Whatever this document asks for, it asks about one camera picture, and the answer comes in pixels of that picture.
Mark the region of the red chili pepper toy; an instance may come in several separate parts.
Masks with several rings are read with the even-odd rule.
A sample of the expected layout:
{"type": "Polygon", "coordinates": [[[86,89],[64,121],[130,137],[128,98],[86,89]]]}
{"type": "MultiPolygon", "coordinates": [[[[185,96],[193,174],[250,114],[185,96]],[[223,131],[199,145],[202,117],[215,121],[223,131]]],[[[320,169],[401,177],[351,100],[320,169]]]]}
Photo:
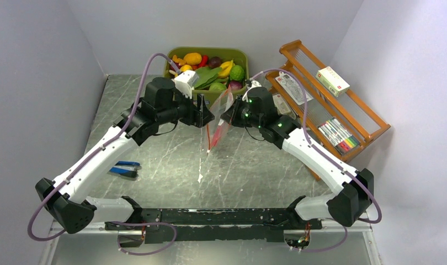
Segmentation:
{"type": "Polygon", "coordinates": [[[221,142],[221,140],[225,137],[227,131],[228,124],[226,124],[225,122],[217,126],[214,133],[210,135],[209,150],[211,150],[213,147],[217,146],[219,142],[221,142]]]}

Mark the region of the clear zip top bag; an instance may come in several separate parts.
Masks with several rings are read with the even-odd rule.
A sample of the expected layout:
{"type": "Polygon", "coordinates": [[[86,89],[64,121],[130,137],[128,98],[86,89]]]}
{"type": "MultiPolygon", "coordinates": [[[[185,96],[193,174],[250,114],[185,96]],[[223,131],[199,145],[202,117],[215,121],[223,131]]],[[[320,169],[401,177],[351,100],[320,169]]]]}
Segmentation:
{"type": "Polygon", "coordinates": [[[215,116],[215,119],[206,125],[206,137],[207,137],[207,142],[206,142],[207,143],[207,151],[206,151],[206,154],[207,155],[209,155],[211,150],[213,149],[212,148],[211,150],[209,150],[210,135],[214,133],[214,131],[216,130],[216,128],[217,128],[217,126],[219,124],[222,124],[223,122],[225,122],[225,121],[223,121],[220,118],[220,115],[223,114],[224,111],[229,109],[229,107],[232,105],[233,101],[234,101],[234,97],[233,97],[232,91],[228,87],[225,91],[223,91],[219,95],[219,97],[214,101],[214,103],[210,107],[210,111],[215,116]]]}

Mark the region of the green custard apple toy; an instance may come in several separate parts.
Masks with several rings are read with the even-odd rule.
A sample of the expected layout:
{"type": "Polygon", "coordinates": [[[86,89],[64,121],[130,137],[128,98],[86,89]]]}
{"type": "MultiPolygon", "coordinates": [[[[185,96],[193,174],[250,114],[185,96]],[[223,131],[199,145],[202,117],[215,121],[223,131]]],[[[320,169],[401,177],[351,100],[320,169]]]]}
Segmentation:
{"type": "Polygon", "coordinates": [[[245,78],[245,70],[240,65],[234,65],[228,77],[231,81],[242,81],[245,78]]]}

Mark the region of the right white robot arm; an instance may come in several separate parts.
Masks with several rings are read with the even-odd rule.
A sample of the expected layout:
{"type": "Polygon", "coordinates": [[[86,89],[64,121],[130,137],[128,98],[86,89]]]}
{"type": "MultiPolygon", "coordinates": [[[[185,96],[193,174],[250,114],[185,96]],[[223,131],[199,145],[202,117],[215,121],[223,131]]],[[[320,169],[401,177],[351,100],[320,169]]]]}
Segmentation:
{"type": "Polygon", "coordinates": [[[252,88],[247,96],[237,97],[220,118],[235,127],[258,129],[265,141],[296,157],[331,190],[295,200],[287,214],[289,225],[299,229],[311,219],[332,219],[350,227],[361,220],[373,203],[373,174],[341,161],[313,140],[297,120],[278,114],[266,88],[252,88]]]}

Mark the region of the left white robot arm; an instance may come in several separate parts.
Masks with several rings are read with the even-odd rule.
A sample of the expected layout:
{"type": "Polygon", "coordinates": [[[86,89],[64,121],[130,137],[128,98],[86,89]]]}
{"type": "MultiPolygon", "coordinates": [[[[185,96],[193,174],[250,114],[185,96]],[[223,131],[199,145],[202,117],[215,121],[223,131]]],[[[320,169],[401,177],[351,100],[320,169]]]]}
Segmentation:
{"type": "Polygon", "coordinates": [[[198,77],[191,71],[175,79],[154,78],[137,107],[122,112],[103,138],[80,161],[54,180],[41,179],[35,186],[45,209],[69,234],[92,222],[121,222],[127,229],[142,223],[141,207],[131,198],[99,199],[89,196],[94,184],[123,157],[159,135],[163,124],[181,122],[202,128],[214,119],[203,96],[193,101],[198,77]]]}

